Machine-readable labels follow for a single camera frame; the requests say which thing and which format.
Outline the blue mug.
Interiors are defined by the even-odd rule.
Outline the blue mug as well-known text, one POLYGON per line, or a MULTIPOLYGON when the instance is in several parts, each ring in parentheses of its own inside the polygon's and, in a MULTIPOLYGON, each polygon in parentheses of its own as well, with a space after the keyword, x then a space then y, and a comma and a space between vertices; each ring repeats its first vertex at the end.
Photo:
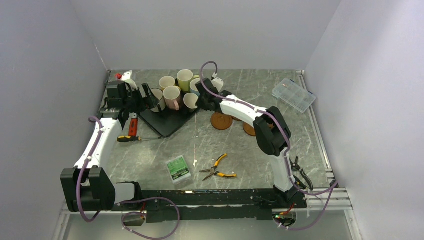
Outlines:
POLYGON ((201 80, 199 78, 195 78, 190 82, 189 88, 190 88, 190 93, 193 93, 195 95, 197 95, 198 97, 200 96, 199 90, 196 86, 196 84, 198 84, 201 80))

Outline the brown wooden coaster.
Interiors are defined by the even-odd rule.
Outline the brown wooden coaster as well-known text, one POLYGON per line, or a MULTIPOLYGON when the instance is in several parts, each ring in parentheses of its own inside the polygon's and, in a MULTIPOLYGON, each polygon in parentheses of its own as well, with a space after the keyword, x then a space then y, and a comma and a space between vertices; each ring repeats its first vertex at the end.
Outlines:
POLYGON ((233 118, 229 115, 215 112, 210 118, 211 125, 217 130, 226 130, 233 124, 233 118))
POLYGON ((256 132, 255 132, 254 127, 252 127, 251 125, 249 125, 246 122, 243 123, 243 130, 249 136, 252 136, 252 137, 256 136, 256 132))
POLYGON ((240 119, 239 119, 239 118, 237 118, 237 117, 231 116, 231 118, 232 118, 234 121, 242 122, 242 120, 240 120, 240 119))

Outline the green mug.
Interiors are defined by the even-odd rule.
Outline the green mug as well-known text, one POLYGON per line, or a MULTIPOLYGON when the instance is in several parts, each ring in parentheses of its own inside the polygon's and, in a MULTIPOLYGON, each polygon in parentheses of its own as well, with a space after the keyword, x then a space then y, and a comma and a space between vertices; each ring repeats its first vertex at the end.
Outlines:
POLYGON ((199 75, 194 75, 189 69, 180 70, 176 77, 178 86, 183 93, 189 93, 191 91, 190 84, 192 80, 200 78, 199 75))

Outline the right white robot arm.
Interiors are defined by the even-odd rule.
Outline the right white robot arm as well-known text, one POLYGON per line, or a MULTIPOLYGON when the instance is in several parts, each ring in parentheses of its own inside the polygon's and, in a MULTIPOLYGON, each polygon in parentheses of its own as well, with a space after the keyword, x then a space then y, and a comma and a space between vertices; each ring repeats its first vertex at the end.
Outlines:
POLYGON ((287 208, 295 201, 293 192, 306 193, 298 185, 290 164, 292 133, 276 106, 260 107, 229 91, 219 92, 208 78, 200 79, 196 87, 199 91, 195 103, 197 108, 235 117, 254 128, 258 147, 271 156, 274 186, 279 190, 275 200, 280 207, 287 208))

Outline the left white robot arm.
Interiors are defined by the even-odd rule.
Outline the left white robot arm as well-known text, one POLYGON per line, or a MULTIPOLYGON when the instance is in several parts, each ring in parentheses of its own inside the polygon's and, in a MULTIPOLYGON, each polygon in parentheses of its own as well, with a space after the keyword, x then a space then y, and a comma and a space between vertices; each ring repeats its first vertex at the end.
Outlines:
POLYGON ((122 202, 137 210, 144 203, 138 183, 112 183, 105 167, 130 115, 155 108, 159 100, 147 83, 137 86, 133 80, 111 81, 105 90, 103 107, 88 119, 95 127, 85 151, 72 168, 65 168, 60 175, 71 212, 109 211, 122 202))

